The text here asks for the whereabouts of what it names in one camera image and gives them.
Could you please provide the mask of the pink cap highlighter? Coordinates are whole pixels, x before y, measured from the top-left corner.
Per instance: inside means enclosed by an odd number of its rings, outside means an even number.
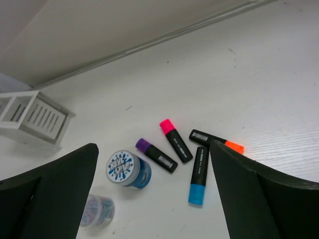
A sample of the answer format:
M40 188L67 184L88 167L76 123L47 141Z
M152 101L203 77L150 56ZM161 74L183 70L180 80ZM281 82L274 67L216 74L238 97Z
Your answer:
M165 119L159 125L182 163L189 162L193 156L172 122L169 119Z

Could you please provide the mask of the clear jar of paper clips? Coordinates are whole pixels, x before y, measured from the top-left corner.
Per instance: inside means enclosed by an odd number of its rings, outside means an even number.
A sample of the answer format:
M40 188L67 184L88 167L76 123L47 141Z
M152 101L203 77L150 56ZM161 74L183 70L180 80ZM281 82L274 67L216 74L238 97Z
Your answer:
M95 194L89 194L80 227L96 228L107 226L113 219L115 214L115 204L109 197Z

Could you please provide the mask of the purple cap highlighter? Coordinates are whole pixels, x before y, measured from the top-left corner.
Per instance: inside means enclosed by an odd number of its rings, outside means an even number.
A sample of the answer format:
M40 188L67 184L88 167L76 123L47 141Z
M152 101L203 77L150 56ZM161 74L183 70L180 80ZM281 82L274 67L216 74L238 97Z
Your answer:
M136 148L169 173L173 173L178 166L176 161L143 138L138 140Z

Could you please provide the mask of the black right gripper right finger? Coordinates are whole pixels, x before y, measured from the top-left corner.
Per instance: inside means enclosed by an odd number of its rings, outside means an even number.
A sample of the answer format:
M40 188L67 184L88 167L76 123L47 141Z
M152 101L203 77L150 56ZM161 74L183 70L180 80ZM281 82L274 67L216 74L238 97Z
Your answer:
M218 141L212 168L232 239L317 239L319 184L275 170Z

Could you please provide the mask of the orange cap highlighter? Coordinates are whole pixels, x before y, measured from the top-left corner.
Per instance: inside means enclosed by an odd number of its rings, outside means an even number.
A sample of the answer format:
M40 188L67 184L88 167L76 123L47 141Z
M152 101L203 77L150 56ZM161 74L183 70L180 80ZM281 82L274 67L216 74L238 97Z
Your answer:
M233 149L234 151L243 154L244 153L244 146L241 146L239 144L236 144L234 142L231 142L229 140L193 129L189 135L189 139L197 144L200 144L202 146L205 147L210 147L210 144L214 141L217 140L223 144L225 144L226 146L228 146L229 148Z

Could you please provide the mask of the blue lidded slime jar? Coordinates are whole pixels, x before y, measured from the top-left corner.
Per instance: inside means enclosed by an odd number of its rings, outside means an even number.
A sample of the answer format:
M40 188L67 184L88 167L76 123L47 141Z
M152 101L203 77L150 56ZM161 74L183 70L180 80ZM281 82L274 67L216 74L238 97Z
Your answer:
M135 154L119 150L109 158L106 175L114 184L142 189L148 185L152 170L147 162Z

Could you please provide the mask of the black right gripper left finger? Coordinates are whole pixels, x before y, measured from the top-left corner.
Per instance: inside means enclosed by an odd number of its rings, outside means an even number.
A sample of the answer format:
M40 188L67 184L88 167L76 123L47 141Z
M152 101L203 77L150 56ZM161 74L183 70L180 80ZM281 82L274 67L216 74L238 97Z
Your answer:
M94 179L99 149L89 143L0 182L2 239L74 239Z

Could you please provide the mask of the blue cap highlighter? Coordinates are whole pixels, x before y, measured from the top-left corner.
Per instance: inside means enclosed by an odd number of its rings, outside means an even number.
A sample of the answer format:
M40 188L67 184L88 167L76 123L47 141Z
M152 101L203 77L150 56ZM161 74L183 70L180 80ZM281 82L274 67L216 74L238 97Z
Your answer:
M188 202L193 205L202 206L204 201L207 169L209 161L209 150L207 147L197 148L193 171L190 182Z

